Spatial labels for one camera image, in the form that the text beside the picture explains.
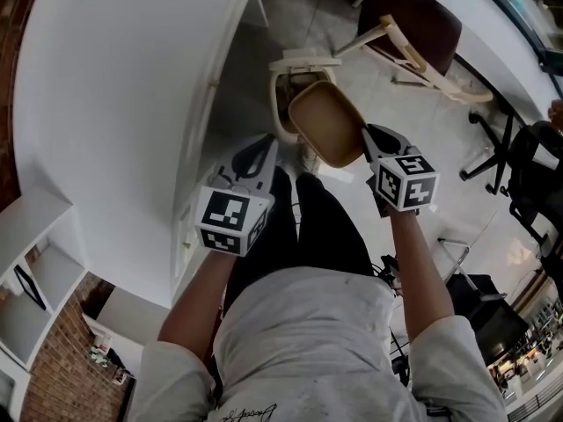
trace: person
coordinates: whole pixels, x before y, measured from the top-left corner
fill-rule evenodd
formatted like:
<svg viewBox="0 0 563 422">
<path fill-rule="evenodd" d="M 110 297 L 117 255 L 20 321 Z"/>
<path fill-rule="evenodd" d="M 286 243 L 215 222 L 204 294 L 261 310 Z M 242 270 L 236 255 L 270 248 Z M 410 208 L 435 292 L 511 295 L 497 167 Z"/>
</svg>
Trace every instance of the person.
<svg viewBox="0 0 563 422">
<path fill-rule="evenodd" d="M 374 276 L 344 208 L 311 173 L 318 162 L 303 158 L 299 235 L 290 178 L 276 168 L 275 204 L 251 251 L 244 258 L 210 252 L 158 342 L 145 346 L 130 420 L 506 420 L 474 332 L 454 316 L 415 213 L 389 209 L 412 390 L 393 375 L 394 295 Z M 202 360 L 225 287 L 214 341 L 223 382 L 216 401 Z"/>
<path fill-rule="evenodd" d="M 563 133 L 563 100 L 553 100 L 548 115 L 552 124 Z"/>
</svg>

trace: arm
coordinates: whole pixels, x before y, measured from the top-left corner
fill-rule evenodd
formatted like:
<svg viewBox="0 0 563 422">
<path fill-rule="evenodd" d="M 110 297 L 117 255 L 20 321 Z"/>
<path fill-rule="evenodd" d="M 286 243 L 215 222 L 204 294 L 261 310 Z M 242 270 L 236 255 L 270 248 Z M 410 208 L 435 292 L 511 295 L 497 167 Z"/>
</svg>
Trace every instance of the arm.
<svg viewBox="0 0 563 422">
<path fill-rule="evenodd" d="M 416 216 L 389 212 L 411 341 L 413 394 L 448 408 L 455 422 L 506 420 L 502 397 L 486 370 L 473 329 L 467 319 L 454 316 L 450 294 Z"/>
<path fill-rule="evenodd" d="M 185 347 L 203 360 L 236 259 L 218 251 L 209 253 L 163 323 L 159 341 Z"/>
<path fill-rule="evenodd" d="M 211 409 L 208 349 L 235 257 L 212 251 L 166 318 L 158 341 L 143 349 L 129 420 L 197 422 Z"/>
<path fill-rule="evenodd" d="M 454 315 L 450 294 L 436 270 L 413 212 L 389 209 L 411 342 L 437 320 Z"/>
</svg>

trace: gray t-shirt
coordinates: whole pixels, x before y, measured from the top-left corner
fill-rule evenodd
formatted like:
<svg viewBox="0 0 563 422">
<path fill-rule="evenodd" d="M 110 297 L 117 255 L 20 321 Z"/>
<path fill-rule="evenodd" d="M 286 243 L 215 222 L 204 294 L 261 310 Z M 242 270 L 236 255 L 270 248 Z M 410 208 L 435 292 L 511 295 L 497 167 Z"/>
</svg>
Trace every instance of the gray t-shirt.
<svg viewBox="0 0 563 422">
<path fill-rule="evenodd" d="M 506 420 L 466 319 L 442 319 L 412 343 L 413 391 L 391 371 L 393 296 L 376 278 L 296 267 L 272 273 L 233 303 L 214 348 L 223 396 L 183 347 L 145 347 L 135 422 L 406 422 Z"/>
</svg>

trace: dark red chair seat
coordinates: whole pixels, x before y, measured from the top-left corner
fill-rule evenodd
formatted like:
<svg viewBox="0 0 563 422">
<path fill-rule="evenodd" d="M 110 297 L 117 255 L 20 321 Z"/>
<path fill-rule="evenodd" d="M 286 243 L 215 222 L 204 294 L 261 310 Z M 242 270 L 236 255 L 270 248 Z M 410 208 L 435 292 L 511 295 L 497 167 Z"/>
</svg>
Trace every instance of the dark red chair seat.
<svg viewBox="0 0 563 422">
<path fill-rule="evenodd" d="M 363 0 L 358 35 L 380 25 L 391 14 L 401 32 L 419 54 L 439 73 L 446 75 L 456 53 L 461 22 L 436 0 Z M 403 59 L 388 36 L 367 44 L 375 50 Z"/>
</svg>

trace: chair wheel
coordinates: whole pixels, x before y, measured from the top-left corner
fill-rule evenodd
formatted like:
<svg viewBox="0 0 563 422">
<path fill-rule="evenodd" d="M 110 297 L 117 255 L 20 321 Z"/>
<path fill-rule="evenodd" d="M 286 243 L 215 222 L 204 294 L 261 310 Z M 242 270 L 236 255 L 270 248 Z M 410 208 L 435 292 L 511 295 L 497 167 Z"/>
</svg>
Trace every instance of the chair wheel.
<svg viewBox="0 0 563 422">
<path fill-rule="evenodd" d="M 476 123 L 479 123 L 479 121 L 483 119 L 479 114 L 477 113 L 469 113 L 469 123 L 471 123 L 472 125 L 475 125 Z"/>
</svg>

